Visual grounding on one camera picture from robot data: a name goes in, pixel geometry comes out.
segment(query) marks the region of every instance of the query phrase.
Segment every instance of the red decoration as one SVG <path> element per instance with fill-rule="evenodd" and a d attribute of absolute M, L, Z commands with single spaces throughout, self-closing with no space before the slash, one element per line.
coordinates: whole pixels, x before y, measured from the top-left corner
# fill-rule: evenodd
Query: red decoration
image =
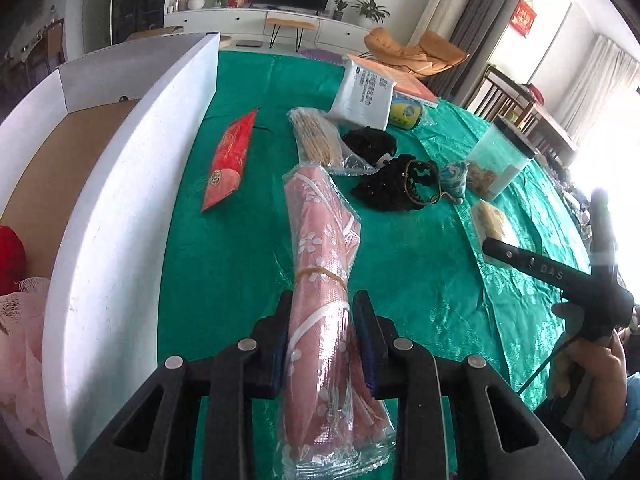
<path fill-rule="evenodd" d="M 510 23 L 513 28 L 526 38 L 535 19 L 536 13 L 534 10 L 525 1 L 520 0 L 511 15 Z"/>
<path fill-rule="evenodd" d="M 254 110 L 240 117 L 228 126 L 222 136 L 209 170 L 209 182 L 202 203 L 203 211 L 240 187 L 246 163 L 246 150 L 249 147 L 257 113 L 258 110 Z"/>
<path fill-rule="evenodd" d="M 26 255 L 18 235 L 7 226 L 0 226 L 0 296 L 18 291 L 24 279 Z"/>

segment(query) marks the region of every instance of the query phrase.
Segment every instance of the table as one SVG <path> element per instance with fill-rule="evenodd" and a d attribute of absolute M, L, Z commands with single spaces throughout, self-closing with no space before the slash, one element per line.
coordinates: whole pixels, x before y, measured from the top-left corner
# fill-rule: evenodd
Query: table
<path fill-rule="evenodd" d="M 275 43 L 280 31 L 280 27 L 295 27 L 296 52 L 300 50 L 300 45 L 302 44 L 302 34 L 304 33 L 304 31 L 316 30 L 316 26 L 313 23 L 299 22 L 297 20 L 286 20 L 285 18 L 267 18 L 265 22 L 267 25 L 273 25 L 273 32 L 271 33 L 271 42 L 269 43 L 269 48 L 271 48 Z"/>
<path fill-rule="evenodd" d="M 210 356 L 247 336 L 258 318 L 273 313 L 281 291 L 292 287 L 282 176 L 297 163 L 298 151 L 286 113 L 295 106 L 328 110 L 343 74 L 342 67 L 314 60 L 220 52 L 218 92 L 185 167 L 166 244 L 160 362 L 176 353 L 187 359 Z M 223 131 L 256 107 L 240 188 L 201 214 L 209 166 Z M 398 153 L 442 165 L 466 155 L 488 127 L 447 102 L 427 114 L 434 124 L 424 121 L 411 132 L 389 128 Z M 442 201 L 420 211 L 379 213 L 350 197 L 355 178 L 335 181 L 362 220 L 350 296 L 367 289 L 376 313 L 393 319 L 401 335 L 437 356 L 462 360 L 481 354 L 507 382 L 520 386 L 561 332 L 550 313 L 560 295 L 514 270 L 484 263 L 469 216 L 469 206 L 478 199 L 469 194 L 460 206 Z M 525 168 L 495 205 L 510 218 L 522 247 L 588 269 L 580 236 L 537 163 Z M 543 372 L 523 396 L 532 408 L 544 396 L 545 377 Z M 277 416 L 274 402 L 254 402 L 260 479 L 270 478 Z M 386 465 L 366 478 L 391 475 L 392 466 Z"/>
<path fill-rule="evenodd" d="M 569 166 L 578 155 L 578 145 L 545 107 L 534 104 L 532 113 L 538 122 L 527 135 L 529 140 L 540 152 L 555 153 L 565 167 Z"/>

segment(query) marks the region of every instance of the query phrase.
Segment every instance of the pink mesh bag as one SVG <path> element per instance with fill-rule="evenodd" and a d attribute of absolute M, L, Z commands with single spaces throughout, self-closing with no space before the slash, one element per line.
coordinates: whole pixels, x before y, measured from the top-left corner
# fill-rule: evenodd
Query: pink mesh bag
<path fill-rule="evenodd" d="M 285 196 L 294 286 L 276 472 L 348 478 L 388 460 L 395 433 L 365 386 L 347 281 L 360 219 L 318 165 L 299 166 Z"/>
<path fill-rule="evenodd" d="M 42 393 L 42 329 L 49 280 L 28 278 L 0 296 L 0 405 L 49 441 Z"/>

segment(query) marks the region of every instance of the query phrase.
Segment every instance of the yellow can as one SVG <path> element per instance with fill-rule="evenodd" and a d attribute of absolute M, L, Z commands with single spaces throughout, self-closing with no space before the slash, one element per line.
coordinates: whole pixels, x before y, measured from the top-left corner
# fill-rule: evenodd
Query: yellow can
<path fill-rule="evenodd" d="M 422 118 L 422 104 L 394 92 L 389 110 L 389 124 L 403 130 L 413 130 Z"/>

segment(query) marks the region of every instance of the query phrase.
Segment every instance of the gray curtain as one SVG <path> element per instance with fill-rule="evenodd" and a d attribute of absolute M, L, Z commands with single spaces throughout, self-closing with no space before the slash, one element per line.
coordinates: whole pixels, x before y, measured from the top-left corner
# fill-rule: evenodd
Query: gray curtain
<path fill-rule="evenodd" d="M 468 53 L 469 58 L 457 67 L 428 78 L 427 84 L 436 95 L 449 100 L 455 95 L 474 62 L 476 53 L 492 30 L 504 2 L 505 0 L 469 0 L 449 40 Z"/>

